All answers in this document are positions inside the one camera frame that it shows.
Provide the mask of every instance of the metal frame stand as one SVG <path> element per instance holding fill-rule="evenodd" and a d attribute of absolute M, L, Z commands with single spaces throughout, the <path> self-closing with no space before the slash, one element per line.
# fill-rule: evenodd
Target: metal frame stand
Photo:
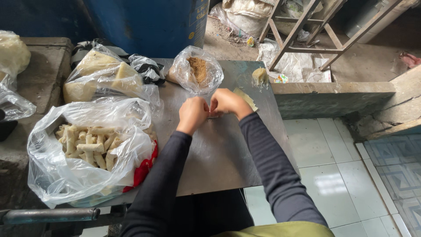
<path fill-rule="evenodd" d="M 330 57 L 329 60 L 323 64 L 319 69 L 321 71 L 326 70 L 334 61 L 336 61 L 342 54 L 344 54 L 355 42 L 357 42 L 366 32 L 368 32 L 377 22 L 379 22 L 384 16 L 386 16 L 395 6 L 397 6 L 402 0 L 397 0 L 396 2 L 389 3 L 387 6 L 382 8 L 363 28 L 361 28 L 354 36 L 352 36 L 344 45 L 341 44 L 336 34 L 333 32 L 332 28 L 328 22 L 335 16 L 335 14 L 341 9 L 342 5 L 346 0 L 338 0 L 336 4 L 332 7 L 331 11 L 327 14 L 324 20 L 315 20 L 310 19 L 311 13 L 314 11 L 316 6 L 319 4 L 320 0 L 311 0 L 307 8 L 304 10 L 300 19 L 289 18 L 289 17 L 280 17 L 274 16 L 274 13 L 277 12 L 277 8 L 281 6 L 283 0 L 277 0 L 275 6 L 273 7 L 272 13 L 269 16 L 269 19 L 266 23 L 266 26 L 260 35 L 259 42 L 263 43 L 264 38 L 269 32 L 269 28 L 272 29 L 273 34 L 275 35 L 276 42 L 279 45 L 280 50 L 276 54 L 275 58 L 269 65 L 269 71 L 273 71 L 276 64 L 282 58 L 284 53 L 310 53 L 310 54 L 335 54 L 333 57 Z M 282 41 L 281 36 L 275 26 L 275 22 L 296 22 L 291 33 L 286 38 L 285 42 Z M 332 39 L 333 43 L 336 46 L 336 49 L 327 49 L 327 48 L 294 48 L 290 45 L 297 37 L 298 32 L 303 28 L 304 24 L 317 24 L 319 25 L 311 34 L 310 39 L 306 44 L 310 44 L 313 39 L 325 29 Z"/>

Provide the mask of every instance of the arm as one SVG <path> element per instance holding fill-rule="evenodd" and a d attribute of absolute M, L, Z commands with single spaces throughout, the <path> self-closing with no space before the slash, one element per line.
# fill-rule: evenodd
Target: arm
<path fill-rule="evenodd" d="M 277 222 L 311 221 L 328 226 L 288 157 L 247 102 L 228 89 L 218 89 L 212 96 L 210 111 L 212 116 L 237 116 Z"/>
<path fill-rule="evenodd" d="M 192 135 L 207 118 L 209 107 L 203 98 L 189 98 L 179 114 L 177 131 L 165 144 L 127 210 L 120 236 L 166 234 Z"/>

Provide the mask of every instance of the person's left hand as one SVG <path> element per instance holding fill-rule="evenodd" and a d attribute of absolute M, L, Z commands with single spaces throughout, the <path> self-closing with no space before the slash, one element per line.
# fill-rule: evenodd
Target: person's left hand
<path fill-rule="evenodd" d="M 190 136 L 209 116 L 209 106 L 202 97 L 187 99 L 179 110 L 180 123 L 177 131 L 184 132 Z"/>

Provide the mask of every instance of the person's right hand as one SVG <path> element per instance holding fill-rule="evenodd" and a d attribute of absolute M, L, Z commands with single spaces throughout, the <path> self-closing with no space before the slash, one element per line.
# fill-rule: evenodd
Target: person's right hand
<path fill-rule="evenodd" d="M 233 113 L 238 121 L 253 113 L 250 105 L 229 89 L 217 89 L 210 100 L 210 115 L 221 116 Z"/>

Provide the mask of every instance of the tiled floor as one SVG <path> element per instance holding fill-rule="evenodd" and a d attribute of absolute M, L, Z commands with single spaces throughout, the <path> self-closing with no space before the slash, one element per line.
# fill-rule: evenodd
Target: tiled floor
<path fill-rule="evenodd" d="M 382 182 L 384 176 L 379 176 L 377 165 L 369 159 L 374 151 L 361 150 L 363 144 L 356 146 L 340 120 L 298 119 L 284 120 L 284 124 L 302 183 L 336 237 L 398 237 L 400 231 L 403 237 L 410 236 L 406 235 L 408 231 L 402 221 L 405 218 L 401 218 L 401 211 L 398 213 L 387 193 L 389 187 Z M 400 141 L 396 143 L 398 147 L 404 146 Z M 386 162 L 399 164 L 392 158 Z M 274 219 L 267 217 L 272 213 L 263 188 L 246 188 L 245 192 L 256 225 L 274 223 Z M 406 209 L 416 200 L 421 198 L 413 197 L 412 202 L 405 204 Z"/>
<path fill-rule="evenodd" d="M 371 140 L 364 147 L 366 164 L 379 173 L 409 232 L 421 237 L 421 135 Z"/>

